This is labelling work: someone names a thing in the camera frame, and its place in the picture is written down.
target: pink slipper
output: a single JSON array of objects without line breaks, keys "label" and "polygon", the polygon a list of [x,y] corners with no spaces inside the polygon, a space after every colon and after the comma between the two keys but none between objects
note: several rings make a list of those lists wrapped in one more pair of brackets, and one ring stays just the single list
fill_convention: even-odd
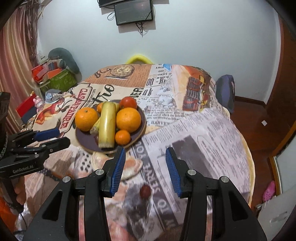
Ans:
[{"label": "pink slipper", "polygon": [[267,189],[263,193],[263,202],[267,202],[270,199],[272,199],[275,193],[276,193],[276,184],[274,181],[271,181]]}]

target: black cable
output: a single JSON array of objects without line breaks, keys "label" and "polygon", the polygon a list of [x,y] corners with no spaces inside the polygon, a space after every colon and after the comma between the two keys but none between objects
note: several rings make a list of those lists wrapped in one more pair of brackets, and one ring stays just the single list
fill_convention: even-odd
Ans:
[{"label": "black cable", "polygon": [[24,221],[24,223],[25,223],[25,225],[26,225],[26,230],[28,229],[28,226],[27,226],[27,223],[26,223],[26,221],[25,221],[25,219],[24,219],[24,216],[20,213],[20,215],[21,215],[21,217],[22,217],[22,219],[23,219],[23,221]]},{"label": "black cable", "polygon": [[152,11],[153,11],[153,7],[154,7],[154,5],[153,5],[153,1],[152,1],[152,0],[151,0],[151,2],[152,2],[152,8],[151,8],[151,10],[150,10],[148,16],[147,16],[146,19],[144,20],[144,22],[137,22],[137,23],[136,23],[136,26],[137,26],[137,28],[140,30],[140,33],[141,33],[141,34],[143,34],[143,25],[144,25],[144,23],[146,22],[146,20],[147,20],[147,18],[149,17],[150,13],[152,13]]},{"label": "black cable", "polygon": [[115,11],[113,11],[112,13],[110,13],[110,14],[108,15],[108,17],[107,17],[107,19],[108,19],[109,21],[112,21],[114,18],[115,18]]}]

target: stuffed toy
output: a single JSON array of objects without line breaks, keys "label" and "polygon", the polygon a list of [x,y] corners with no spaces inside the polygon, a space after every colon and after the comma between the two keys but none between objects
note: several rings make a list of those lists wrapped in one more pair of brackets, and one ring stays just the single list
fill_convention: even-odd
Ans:
[{"label": "stuffed toy", "polygon": [[45,104],[43,99],[41,99],[39,96],[36,96],[36,98],[34,98],[33,101],[34,101],[35,107],[37,108],[37,113],[39,111],[42,111]]},{"label": "stuffed toy", "polygon": [[48,53],[48,59],[62,59],[58,62],[58,68],[66,66],[66,68],[74,74],[79,73],[79,67],[73,59],[72,54],[64,48],[55,48]]}]

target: wall-mounted monitor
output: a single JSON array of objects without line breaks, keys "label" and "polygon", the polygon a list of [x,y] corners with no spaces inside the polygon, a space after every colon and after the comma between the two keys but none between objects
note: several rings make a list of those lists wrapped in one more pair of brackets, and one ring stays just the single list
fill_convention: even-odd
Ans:
[{"label": "wall-mounted monitor", "polygon": [[153,21],[151,0],[131,0],[114,5],[116,24]]},{"label": "wall-mounted monitor", "polygon": [[114,5],[115,3],[123,2],[124,0],[99,0],[99,6],[105,7],[108,5]]}]

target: red box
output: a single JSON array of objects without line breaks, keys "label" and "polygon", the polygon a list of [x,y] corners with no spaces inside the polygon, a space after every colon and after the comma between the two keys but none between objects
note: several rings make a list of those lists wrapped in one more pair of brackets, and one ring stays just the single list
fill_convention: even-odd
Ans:
[{"label": "red box", "polygon": [[35,93],[29,96],[27,99],[25,99],[25,101],[17,107],[16,111],[21,118],[25,113],[27,113],[29,109],[31,109],[34,106],[34,101],[33,101],[34,98],[36,98]]},{"label": "red box", "polygon": [[48,65],[47,63],[38,65],[37,67],[32,69],[33,79],[35,82],[40,82],[43,76],[48,72]]}]

